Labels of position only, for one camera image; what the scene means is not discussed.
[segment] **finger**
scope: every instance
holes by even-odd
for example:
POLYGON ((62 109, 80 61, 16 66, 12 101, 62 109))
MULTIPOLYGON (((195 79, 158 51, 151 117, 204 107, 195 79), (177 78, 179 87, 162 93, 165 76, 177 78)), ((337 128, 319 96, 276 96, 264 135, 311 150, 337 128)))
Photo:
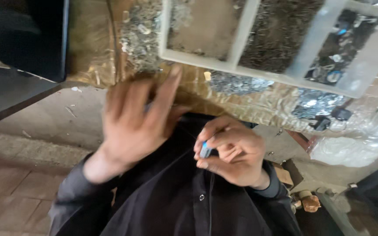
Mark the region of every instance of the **finger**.
POLYGON ((236 169, 232 164, 224 162, 217 156, 211 156, 206 159, 199 159, 196 166, 201 169, 207 169, 215 174, 225 178, 228 182, 234 182, 234 173, 236 169))
POLYGON ((147 114, 146 124, 150 127, 164 129, 176 90, 182 78, 182 66, 174 64, 167 79, 157 91, 152 107, 147 114))
POLYGON ((106 118, 116 120, 122 113, 128 92, 129 83, 119 83, 112 87, 106 95, 106 118))
POLYGON ((144 119, 144 109, 152 86, 150 80, 140 80, 130 84, 123 107, 121 120, 139 125, 144 119))
POLYGON ((195 153, 198 153, 198 152, 201 151, 201 149, 202 149, 202 143, 203 143, 203 141, 201 141, 201 140, 197 140, 197 141, 195 142, 195 145, 193 146, 193 151, 194 151, 195 153))
POLYGON ((234 150, 232 153, 230 153, 229 155, 227 155, 225 158, 222 158, 223 161, 227 162, 227 163, 231 163, 232 160, 234 158, 236 158, 237 156, 239 156, 241 153, 243 152, 242 149, 238 148, 238 147, 234 147, 234 150))
POLYGON ((226 127, 240 127, 243 126, 239 121, 229 117, 221 116, 205 124, 198 139, 206 141, 214 136, 218 131, 224 130, 226 127))
POLYGON ((247 128, 233 128, 228 131, 217 133, 207 141, 210 148, 216 148, 225 144, 239 144, 243 148, 259 147, 261 137, 247 128))
POLYGON ((232 144, 226 144, 222 145, 216 148, 218 151, 218 154, 220 156, 220 159, 224 159, 231 155, 234 151, 236 151, 236 147, 233 146, 232 144))
POLYGON ((179 119, 181 118, 181 116, 183 114, 187 113, 190 110, 191 110, 191 108, 186 107, 186 106, 175 106, 175 107, 171 108, 170 114, 167 118, 166 127, 164 129, 164 136, 165 137, 168 138, 168 137, 171 136, 171 134, 173 133, 173 130, 176 127, 176 124, 179 121, 179 119))

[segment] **right hand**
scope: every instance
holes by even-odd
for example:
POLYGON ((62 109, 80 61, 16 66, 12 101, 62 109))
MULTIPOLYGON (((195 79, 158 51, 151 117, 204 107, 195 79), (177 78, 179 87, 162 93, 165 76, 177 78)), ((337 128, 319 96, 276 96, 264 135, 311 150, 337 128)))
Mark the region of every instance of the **right hand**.
POLYGON ((262 169, 265 142, 251 129, 228 116, 208 122, 194 146, 197 167, 207 169, 238 186, 266 189, 269 176, 262 169), (202 143, 218 150, 219 156, 202 159, 202 143))

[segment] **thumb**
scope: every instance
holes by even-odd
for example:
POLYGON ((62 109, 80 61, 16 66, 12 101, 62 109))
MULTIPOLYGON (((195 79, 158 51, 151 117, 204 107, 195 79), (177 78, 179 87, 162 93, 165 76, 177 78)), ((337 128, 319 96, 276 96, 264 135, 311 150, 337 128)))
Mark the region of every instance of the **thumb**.
POLYGON ((169 115, 167 117, 167 123, 164 130, 165 137, 171 136, 171 134, 173 133, 174 127, 176 126, 177 121, 179 121, 180 117, 183 114, 189 112, 191 109, 192 108, 190 107, 181 106, 181 105, 171 108, 169 115))
POLYGON ((234 166, 221 160, 217 156, 210 156, 205 159, 199 159, 196 163, 196 166, 198 168, 207 169, 215 174, 218 174, 230 183, 233 182, 232 180, 234 175, 234 166))

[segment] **nail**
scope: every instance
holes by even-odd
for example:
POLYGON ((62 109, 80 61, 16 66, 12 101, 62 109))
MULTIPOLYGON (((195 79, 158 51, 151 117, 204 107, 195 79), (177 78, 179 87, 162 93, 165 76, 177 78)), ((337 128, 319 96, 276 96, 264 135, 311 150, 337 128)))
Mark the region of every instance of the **nail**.
POLYGON ((169 77, 177 77, 182 70, 182 66, 180 64, 174 64, 170 70, 169 77))
POLYGON ((202 169, 206 169, 208 167, 208 163, 206 162, 202 162, 200 165, 199 165, 199 168, 202 168, 202 169))

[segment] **white plastic tray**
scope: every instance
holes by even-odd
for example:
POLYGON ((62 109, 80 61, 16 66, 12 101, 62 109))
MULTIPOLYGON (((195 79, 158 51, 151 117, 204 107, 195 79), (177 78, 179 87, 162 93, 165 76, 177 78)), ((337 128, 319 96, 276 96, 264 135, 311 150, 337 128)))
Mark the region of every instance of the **white plastic tray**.
POLYGON ((161 32, 159 55, 162 59, 190 64, 198 67, 240 74, 244 76, 265 78, 298 87, 318 89, 349 97, 359 98, 378 74, 378 30, 370 36, 364 48, 349 65, 347 76, 335 86, 308 81, 304 79, 310 65, 318 54, 338 16, 343 9, 351 9, 362 14, 378 16, 378 7, 373 7, 354 0, 326 0, 314 17, 299 53, 285 73, 277 74, 267 71, 239 66, 240 57, 246 46, 249 33, 260 5, 260 0, 246 0, 239 26, 234 36, 233 45, 227 61, 197 56, 195 54, 173 51, 167 48, 173 0, 163 0, 161 15, 161 32))

